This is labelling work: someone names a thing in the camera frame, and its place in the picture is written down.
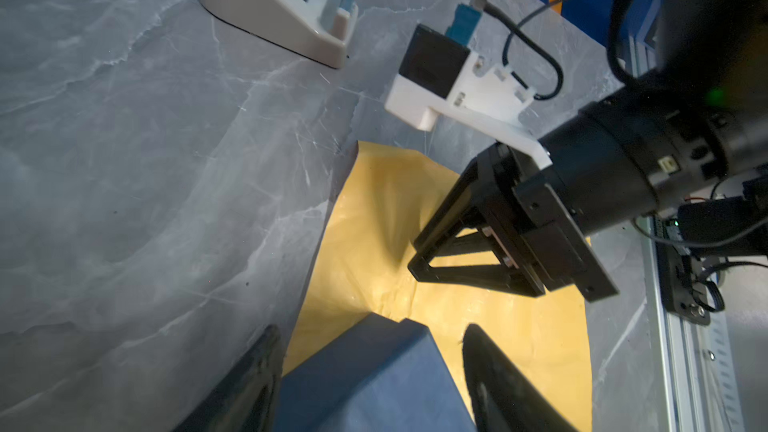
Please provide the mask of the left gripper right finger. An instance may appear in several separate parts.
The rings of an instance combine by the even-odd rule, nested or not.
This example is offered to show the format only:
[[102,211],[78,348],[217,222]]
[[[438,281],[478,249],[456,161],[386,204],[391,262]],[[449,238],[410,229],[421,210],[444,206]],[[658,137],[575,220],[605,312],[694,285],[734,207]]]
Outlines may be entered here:
[[573,431],[477,324],[462,340],[467,389],[479,431]]

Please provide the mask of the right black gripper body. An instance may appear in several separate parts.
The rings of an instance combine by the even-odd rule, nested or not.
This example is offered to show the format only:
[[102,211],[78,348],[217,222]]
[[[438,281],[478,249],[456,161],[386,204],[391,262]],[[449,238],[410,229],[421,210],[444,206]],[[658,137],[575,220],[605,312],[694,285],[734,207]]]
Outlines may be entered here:
[[596,302],[619,293],[551,184],[513,151],[491,146],[474,159],[470,186],[480,229],[499,266],[488,289],[526,297],[575,286]]

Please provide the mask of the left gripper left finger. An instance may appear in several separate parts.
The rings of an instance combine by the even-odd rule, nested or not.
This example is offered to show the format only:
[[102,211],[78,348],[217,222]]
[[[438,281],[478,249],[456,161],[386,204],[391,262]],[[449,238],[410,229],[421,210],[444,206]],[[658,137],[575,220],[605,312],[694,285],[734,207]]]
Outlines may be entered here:
[[271,431],[283,366],[283,343],[275,325],[237,361],[176,431]]

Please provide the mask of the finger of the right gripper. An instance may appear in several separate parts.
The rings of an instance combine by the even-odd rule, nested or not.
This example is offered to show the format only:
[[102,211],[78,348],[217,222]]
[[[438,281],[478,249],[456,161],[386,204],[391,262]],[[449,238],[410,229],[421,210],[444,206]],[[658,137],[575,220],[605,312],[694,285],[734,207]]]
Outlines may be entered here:
[[[483,233],[441,237],[426,245],[414,242],[415,255],[408,269],[418,282],[463,285],[530,298],[545,294],[544,286],[512,265],[492,237]],[[491,252],[494,264],[433,266],[435,258],[467,258],[471,254]]]
[[496,246],[482,229],[488,225],[481,211],[485,188],[491,183],[489,161],[471,161],[414,241],[411,264],[429,264],[436,257],[493,253]]

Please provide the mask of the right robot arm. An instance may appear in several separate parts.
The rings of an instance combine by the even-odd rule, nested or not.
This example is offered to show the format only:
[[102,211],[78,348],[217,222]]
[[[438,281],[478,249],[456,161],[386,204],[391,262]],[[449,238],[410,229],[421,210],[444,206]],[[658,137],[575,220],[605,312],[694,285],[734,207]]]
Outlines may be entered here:
[[589,235],[766,162],[767,0],[613,0],[620,88],[542,138],[519,122],[534,89],[469,47],[485,16],[521,34],[488,0],[458,6],[445,32],[419,25],[385,104],[421,130],[446,116],[493,139],[414,239],[416,280],[613,296]]

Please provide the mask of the yellow orange wrapping paper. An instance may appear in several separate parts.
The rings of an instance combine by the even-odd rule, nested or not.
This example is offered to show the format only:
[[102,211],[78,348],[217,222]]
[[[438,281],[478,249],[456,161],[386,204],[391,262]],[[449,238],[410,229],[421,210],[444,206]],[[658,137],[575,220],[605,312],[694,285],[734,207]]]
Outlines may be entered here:
[[568,286],[527,298],[420,283],[408,271],[413,239],[457,174],[407,149],[362,142],[320,243],[285,365],[294,369],[375,313],[426,325],[460,394],[461,341],[479,325],[576,429],[592,420],[585,302]]

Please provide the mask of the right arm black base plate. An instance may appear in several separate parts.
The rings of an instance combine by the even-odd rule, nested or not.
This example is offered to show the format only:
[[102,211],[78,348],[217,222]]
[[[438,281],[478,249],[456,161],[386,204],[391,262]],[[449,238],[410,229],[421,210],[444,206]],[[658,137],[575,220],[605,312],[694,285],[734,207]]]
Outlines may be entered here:
[[711,312],[703,305],[710,305],[711,297],[707,287],[698,282],[700,262],[685,249],[671,245],[655,242],[654,251],[664,311],[691,324],[708,326]]

